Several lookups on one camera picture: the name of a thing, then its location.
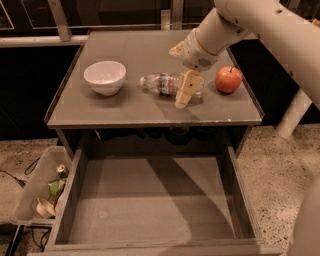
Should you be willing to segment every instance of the speckled floor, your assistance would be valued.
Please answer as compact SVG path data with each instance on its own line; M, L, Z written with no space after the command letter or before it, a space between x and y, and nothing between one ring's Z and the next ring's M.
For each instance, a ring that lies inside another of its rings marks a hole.
M56 142L0 141L0 169L28 180L25 168ZM238 163L264 239L286 251L300 203L320 175L320 125L300 125L289 139L279 137L272 126L255 127ZM0 224L8 222L22 192L12 178L0 173ZM35 233L36 241L45 231ZM0 255L5 254L11 236L0 234ZM16 255L39 251L26 228Z

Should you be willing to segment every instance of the gray table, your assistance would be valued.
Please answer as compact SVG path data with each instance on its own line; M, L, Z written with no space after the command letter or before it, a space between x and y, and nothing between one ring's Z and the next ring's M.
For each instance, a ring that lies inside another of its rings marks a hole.
M216 71L232 65L230 53L203 73L202 98L192 99L184 109L176 109L174 97L161 98L140 88L141 76L157 72L180 73L187 69L169 55L171 47L189 31L92 31L64 86L46 117L69 149L71 130L169 126L252 126L260 124L263 113L244 83L231 95L222 95L214 84ZM124 64L127 77L114 96L94 92L83 73L93 63L113 60Z

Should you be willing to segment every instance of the apple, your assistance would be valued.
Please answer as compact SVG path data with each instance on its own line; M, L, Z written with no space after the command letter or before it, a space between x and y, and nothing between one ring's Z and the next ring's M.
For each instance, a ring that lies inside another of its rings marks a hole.
M216 74L215 83L220 92L231 94L242 82L242 73L235 66L224 66Z

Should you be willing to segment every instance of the drawer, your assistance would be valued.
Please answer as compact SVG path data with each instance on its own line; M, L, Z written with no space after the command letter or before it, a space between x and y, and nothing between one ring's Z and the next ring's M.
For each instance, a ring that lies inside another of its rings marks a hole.
M164 136L84 132L45 255L280 255L266 245L226 130Z

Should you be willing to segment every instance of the water bottle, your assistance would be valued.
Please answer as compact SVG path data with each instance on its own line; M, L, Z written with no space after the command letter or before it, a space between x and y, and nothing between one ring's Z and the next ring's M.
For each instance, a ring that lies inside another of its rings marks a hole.
M150 91L151 93L160 96L176 95L181 84L183 83L183 74L170 74L170 73L154 73L149 76L140 78L140 85ZM195 98L201 97L203 84L199 86L194 93Z

